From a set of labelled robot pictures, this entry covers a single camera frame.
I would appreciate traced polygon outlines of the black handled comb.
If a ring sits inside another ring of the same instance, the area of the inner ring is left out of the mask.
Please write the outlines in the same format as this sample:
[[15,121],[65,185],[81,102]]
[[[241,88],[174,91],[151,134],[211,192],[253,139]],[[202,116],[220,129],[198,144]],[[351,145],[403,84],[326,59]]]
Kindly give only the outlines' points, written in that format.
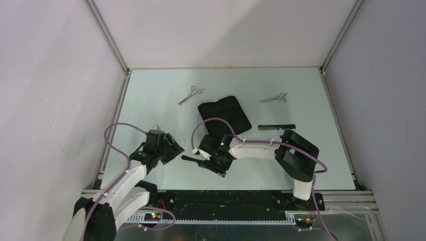
[[182,155],[181,159],[185,160],[185,161],[195,162],[195,163],[197,163],[197,165],[199,167],[204,168],[204,162],[205,162],[205,160],[199,160],[199,159],[192,158],[192,157],[186,156],[186,155]]

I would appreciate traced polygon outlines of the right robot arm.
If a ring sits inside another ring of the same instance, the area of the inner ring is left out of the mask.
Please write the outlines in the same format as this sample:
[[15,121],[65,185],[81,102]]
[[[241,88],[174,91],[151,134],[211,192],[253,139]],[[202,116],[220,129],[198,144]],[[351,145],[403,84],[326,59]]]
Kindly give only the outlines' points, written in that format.
[[225,176],[237,159],[256,158],[276,161],[293,179],[292,203],[305,210],[312,204],[312,184],[319,148],[292,130],[277,138],[248,140],[234,135],[221,139],[205,135],[192,152],[205,158],[204,167]]

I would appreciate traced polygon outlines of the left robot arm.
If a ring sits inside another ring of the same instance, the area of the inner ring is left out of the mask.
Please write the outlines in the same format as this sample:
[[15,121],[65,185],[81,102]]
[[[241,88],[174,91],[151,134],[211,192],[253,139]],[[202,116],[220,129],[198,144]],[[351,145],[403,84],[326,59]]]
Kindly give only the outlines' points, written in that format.
[[128,156],[115,180],[90,198],[76,201],[64,240],[114,240],[119,228],[140,208],[155,210],[157,185],[144,181],[158,163],[167,164],[184,152],[171,134],[150,130],[146,140]]

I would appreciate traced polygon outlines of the black zippered tool case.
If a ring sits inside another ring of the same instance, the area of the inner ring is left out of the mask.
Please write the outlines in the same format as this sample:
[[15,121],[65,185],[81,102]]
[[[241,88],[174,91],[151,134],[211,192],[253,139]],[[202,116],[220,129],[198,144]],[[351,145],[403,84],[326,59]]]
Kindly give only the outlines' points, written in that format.
[[[202,103],[197,109],[203,120],[216,117],[227,121],[237,135],[252,129],[249,119],[235,96],[227,96],[216,102]],[[229,127],[219,120],[206,122],[205,127],[208,134],[216,138],[232,133]]]

